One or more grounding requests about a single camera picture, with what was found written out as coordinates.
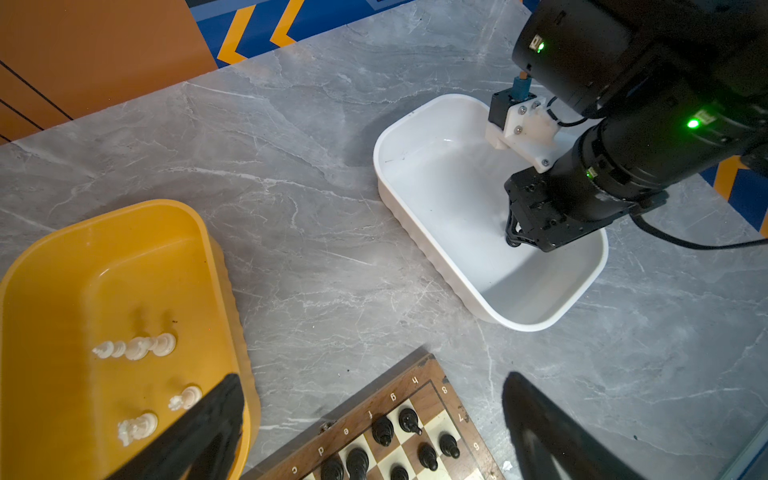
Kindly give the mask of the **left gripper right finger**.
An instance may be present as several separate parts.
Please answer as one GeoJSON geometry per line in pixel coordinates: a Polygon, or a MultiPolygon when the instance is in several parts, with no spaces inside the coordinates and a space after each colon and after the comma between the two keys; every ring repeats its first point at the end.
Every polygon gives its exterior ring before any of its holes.
{"type": "Polygon", "coordinates": [[[639,479],[634,469],[610,452],[519,372],[502,390],[510,440],[524,479],[639,479]]]}

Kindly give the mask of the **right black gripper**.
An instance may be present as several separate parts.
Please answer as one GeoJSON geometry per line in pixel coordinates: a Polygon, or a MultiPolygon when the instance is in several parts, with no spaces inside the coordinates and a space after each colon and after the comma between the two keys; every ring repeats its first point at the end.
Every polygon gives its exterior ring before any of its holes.
{"type": "Polygon", "coordinates": [[[511,247],[529,245],[551,252],[614,221],[633,219],[663,206],[669,195],[657,192],[638,201],[614,198],[587,177],[561,182],[557,176],[527,168],[504,184],[509,198],[505,227],[511,247]]]}

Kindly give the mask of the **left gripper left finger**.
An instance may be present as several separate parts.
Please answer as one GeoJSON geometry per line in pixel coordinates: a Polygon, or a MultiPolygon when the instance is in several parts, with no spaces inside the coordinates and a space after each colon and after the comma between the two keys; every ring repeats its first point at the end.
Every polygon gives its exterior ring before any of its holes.
{"type": "Polygon", "coordinates": [[[243,432],[245,399],[235,373],[223,380],[112,479],[226,479],[243,432]]]}

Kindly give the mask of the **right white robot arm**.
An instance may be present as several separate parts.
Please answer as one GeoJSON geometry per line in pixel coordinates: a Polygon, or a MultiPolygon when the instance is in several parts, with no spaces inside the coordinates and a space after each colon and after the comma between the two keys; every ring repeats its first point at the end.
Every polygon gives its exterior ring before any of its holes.
{"type": "Polygon", "coordinates": [[[767,170],[763,1],[542,1],[513,61],[586,130],[544,172],[505,183],[510,246],[553,251],[645,214],[667,190],[743,155],[767,170]]]}

